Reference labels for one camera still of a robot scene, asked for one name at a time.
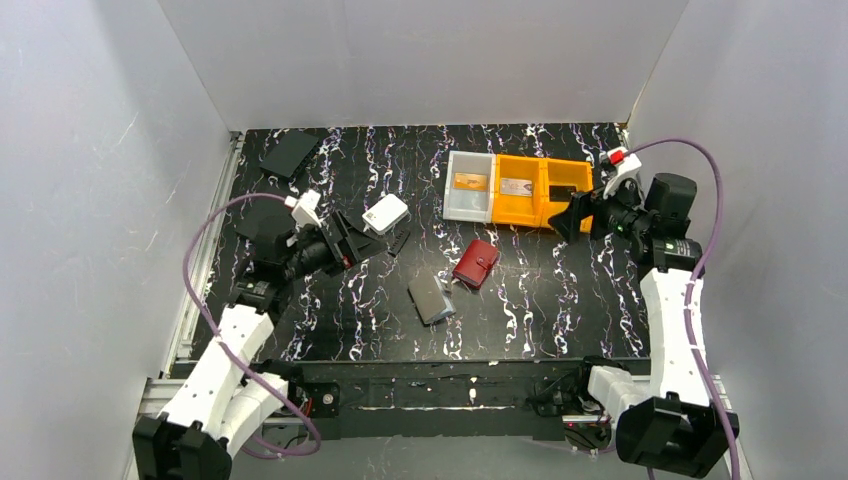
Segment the black credit card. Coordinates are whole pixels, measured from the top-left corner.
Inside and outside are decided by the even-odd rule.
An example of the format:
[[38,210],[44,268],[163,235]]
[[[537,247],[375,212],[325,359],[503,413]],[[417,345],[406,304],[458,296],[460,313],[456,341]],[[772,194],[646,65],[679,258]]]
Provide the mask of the black credit card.
[[576,192],[577,189],[573,185],[550,185],[548,189],[549,201],[552,203],[568,203]]

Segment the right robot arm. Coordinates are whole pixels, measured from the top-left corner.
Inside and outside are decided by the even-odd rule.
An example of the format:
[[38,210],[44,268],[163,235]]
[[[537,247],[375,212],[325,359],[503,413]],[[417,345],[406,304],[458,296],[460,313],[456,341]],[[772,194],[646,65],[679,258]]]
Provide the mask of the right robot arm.
[[700,324],[703,257],[688,238],[695,181],[672,173],[654,176],[647,196],[632,181],[609,197],[601,189],[576,192],[550,223],[566,240],[617,235],[630,244],[649,323],[650,378],[641,384],[623,364],[585,358],[570,394],[598,406],[611,424],[620,460],[653,470],[702,479],[739,434],[736,414],[714,399]]

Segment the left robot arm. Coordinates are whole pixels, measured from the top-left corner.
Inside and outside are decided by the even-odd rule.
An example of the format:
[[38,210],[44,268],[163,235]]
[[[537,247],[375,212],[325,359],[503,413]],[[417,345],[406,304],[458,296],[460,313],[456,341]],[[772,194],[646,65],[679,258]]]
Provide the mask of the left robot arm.
[[160,412],[136,423],[139,477],[227,479],[234,457],[266,419],[282,408],[304,418],[292,397],[303,380],[301,368],[252,359],[273,333],[297,281],[319,272],[340,274],[386,248],[340,212],[261,241],[215,324],[216,338]]

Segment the red card holder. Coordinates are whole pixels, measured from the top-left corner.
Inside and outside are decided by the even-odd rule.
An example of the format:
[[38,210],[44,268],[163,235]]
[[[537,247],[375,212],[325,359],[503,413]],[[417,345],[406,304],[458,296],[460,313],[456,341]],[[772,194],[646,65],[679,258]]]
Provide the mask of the red card holder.
[[452,271],[452,276],[471,289],[479,290],[498,261],[496,246],[480,239],[473,240]]

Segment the white box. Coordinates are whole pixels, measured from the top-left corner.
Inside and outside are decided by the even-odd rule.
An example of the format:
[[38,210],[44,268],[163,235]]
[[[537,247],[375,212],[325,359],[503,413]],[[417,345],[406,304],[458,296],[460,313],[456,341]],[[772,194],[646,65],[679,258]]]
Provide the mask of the white box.
[[384,235],[409,214],[407,204],[394,194],[382,197],[362,214],[365,226],[378,235]]

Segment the black comb piece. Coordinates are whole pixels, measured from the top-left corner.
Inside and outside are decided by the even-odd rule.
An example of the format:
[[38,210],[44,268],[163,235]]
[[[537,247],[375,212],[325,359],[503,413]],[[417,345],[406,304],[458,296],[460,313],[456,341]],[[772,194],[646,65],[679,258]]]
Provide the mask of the black comb piece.
[[391,242],[388,245],[388,254],[391,257],[396,258],[407,243],[409,237],[410,231],[408,229],[400,229],[395,232]]

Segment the orange plastic bin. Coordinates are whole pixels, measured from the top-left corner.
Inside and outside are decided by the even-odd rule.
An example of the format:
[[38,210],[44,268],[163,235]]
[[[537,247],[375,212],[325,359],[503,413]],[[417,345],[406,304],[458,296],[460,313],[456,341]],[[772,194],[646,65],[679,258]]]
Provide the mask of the orange plastic bin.
[[498,154],[491,220],[495,224],[540,227],[545,159]]
[[573,185],[577,192],[588,192],[593,189],[592,167],[585,161],[546,159],[546,169],[542,174],[542,215],[541,226],[552,229],[548,219],[563,212],[568,203],[552,203],[549,201],[548,189],[550,185]]

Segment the black ridged block near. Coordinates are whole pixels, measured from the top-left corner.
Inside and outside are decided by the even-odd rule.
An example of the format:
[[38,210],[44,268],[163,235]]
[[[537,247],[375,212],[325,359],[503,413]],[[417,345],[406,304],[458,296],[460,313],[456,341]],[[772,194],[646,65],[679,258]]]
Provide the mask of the black ridged block near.
[[255,199],[247,208],[236,232],[254,243],[273,243],[280,235],[292,231],[294,226],[290,212],[282,202],[263,197]]

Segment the black ridged block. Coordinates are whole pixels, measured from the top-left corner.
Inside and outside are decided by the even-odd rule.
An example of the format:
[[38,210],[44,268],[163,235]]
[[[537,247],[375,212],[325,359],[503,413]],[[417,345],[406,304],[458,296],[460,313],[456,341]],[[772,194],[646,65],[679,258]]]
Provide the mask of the black ridged block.
[[255,199],[247,208],[236,232],[254,243],[273,243],[280,235],[292,231],[294,226],[290,212],[282,202],[263,197]]
[[316,154],[320,139],[302,131],[289,131],[264,157],[260,169],[285,180],[296,178]]

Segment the black ridged block far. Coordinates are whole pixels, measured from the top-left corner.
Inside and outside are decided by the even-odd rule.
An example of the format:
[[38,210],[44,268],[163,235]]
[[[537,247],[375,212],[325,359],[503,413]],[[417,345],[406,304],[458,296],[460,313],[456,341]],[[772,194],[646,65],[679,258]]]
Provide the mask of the black ridged block far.
[[296,178],[316,154],[320,139],[302,131],[289,131],[264,157],[260,169],[285,180]]

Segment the white plastic bin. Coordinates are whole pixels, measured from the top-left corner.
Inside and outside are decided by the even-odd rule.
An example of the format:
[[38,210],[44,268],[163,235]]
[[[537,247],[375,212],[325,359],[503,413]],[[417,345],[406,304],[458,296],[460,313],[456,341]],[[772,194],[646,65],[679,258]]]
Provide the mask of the white plastic bin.
[[490,223],[494,205],[496,156],[450,151],[442,217],[445,220]]

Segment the black base bar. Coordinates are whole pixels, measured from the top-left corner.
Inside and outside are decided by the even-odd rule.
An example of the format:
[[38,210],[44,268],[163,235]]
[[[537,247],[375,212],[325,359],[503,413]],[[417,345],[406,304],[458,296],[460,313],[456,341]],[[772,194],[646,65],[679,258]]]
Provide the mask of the black base bar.
[[573,396],[579,358],[301,363],[325,440],[513,436],[558,440],[593,423]]

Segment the aluminium frame rail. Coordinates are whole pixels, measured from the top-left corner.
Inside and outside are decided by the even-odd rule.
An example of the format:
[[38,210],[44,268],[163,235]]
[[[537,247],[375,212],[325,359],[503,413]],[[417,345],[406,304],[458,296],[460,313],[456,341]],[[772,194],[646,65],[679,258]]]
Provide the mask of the aluminium frame rail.
[[[233,183],[243,150],[246,134],[232,132],[229,152],[225,157],[223,170],[212,199],[210,212],[226,204],[231,197]],[[194,243],[188,263],[189,285],[197,294],[203,294],[217,256],[217,245],[223,228],[224,215],[204,229],[204,233]],[[158,378],[148,379],[144,387],[137,418],[155,415],[167,402],[166,392],[171,391],[176,381],[176,369],[189,365],[194,350],[193,338],[197,329],[199,308],[186,293],[177,315],[177,324],[168,345],[164,364]]]

